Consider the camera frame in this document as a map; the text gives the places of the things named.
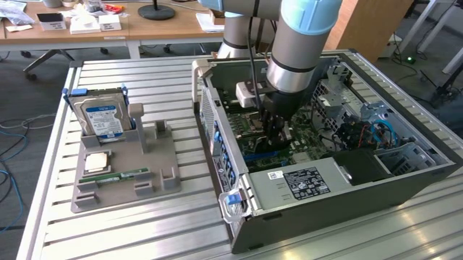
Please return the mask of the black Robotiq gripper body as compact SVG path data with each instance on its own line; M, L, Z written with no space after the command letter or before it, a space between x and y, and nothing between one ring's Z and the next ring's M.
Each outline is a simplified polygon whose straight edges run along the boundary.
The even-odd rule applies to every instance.
M262 107L272 115L289 121L301 106L301 93L270 92L264 95Z

